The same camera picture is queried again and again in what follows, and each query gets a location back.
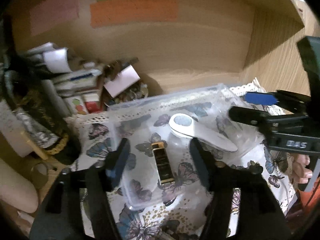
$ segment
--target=clear plastic lid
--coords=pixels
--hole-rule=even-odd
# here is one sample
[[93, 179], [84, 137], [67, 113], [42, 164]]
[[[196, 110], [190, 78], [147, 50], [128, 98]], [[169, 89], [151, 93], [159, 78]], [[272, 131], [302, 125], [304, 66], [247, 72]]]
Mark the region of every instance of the clear plastic lid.
[[[190, 115], [196, 122], [219, 132], [231, 140], [237, 147], [236, 152], [224, 152], [203, 143], [217, 160], [231, 164], [258, 145], [263, 136], [255, 127], [233, 122], [228, 117], [228, 110], [233, 105], [250, 107], [241, 98], [221, 85], [205, 93], [183, 95], [178, 104], [170, 97], [165, 101], [150, 102], [140, 107], [128, 107], [116, 110], [116, 141], [127, 137], [131, 145], [131, 154], [124, 170], [121, 190], [127, 205], [133, 210], [140, 210], [155, 204], [169, 203], [179, 194], [196, 192], [200, 187], [197, 171], [189, 153], [190, 138], [178, 137], [169, 126], [169, 119], [177, 113]], [[174, 183], [161, 185], [153, 156], [151, 144], [163, 141], [175, 179]]]

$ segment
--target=orange sticky note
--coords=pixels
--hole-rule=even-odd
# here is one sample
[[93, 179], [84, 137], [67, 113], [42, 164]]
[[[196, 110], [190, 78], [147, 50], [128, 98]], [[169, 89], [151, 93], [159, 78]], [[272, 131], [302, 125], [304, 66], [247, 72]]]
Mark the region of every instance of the orange sticky note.
[[78, 18], [78, 0], [45, 0], [30, 10], [31, 35]]
[[176, 0], [105, 0], [90, 5], [91, 26], [128, 22], [174, 22], [178, 18]]

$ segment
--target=human hand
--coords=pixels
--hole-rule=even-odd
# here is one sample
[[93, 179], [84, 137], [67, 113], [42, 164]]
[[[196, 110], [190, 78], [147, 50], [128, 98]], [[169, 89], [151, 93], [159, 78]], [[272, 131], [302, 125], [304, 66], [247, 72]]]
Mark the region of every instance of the human hand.
[[294, 181], [299, 184], [308, 183], [308, 179], [312, 177], [312, 170], [306, 168], [310, 163], [310, 157], [297, 153], [292, 153], [291, 155], [294, 158], [294, 162], [292, 163], [292, 176]]

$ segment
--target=orange object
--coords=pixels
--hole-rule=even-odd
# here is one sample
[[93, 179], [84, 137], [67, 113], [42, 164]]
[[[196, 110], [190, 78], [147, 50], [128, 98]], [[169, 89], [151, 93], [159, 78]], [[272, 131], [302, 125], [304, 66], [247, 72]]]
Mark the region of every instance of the orange object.
[[320, 186], [318, 188], [316, 188], [319, 180], [320, 180], [320, 178], [318, 178], [316, 180], [316, 182], [313, 186], [313, 189], [310, 192], [300, 191], [302, 209], [306, 214], [309, 214], [310, 211], [315, 207], [317, 202], [320, 200]]
[[176, 0], [105, 0], [90, 5], [91, 26], [128, 22], [174, 22], [178, 18]]

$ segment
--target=pink card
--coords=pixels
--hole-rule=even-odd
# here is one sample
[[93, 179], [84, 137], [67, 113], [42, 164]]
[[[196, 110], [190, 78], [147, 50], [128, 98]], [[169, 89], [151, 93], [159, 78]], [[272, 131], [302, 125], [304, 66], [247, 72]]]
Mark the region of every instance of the pink card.
[[122, 70], [113, 81], [108, 81], [104, 84], [105, 89], [109, 92], [112, 98], [115, 98], [123, 90], [130, 87], [135, 82], [139, 81], [140, 77], [134, 70], [134, 68], [129, 65], [124, 70]]
[[78, 0], [45, 0], [30, 10], [31, 36], [78, 18]]

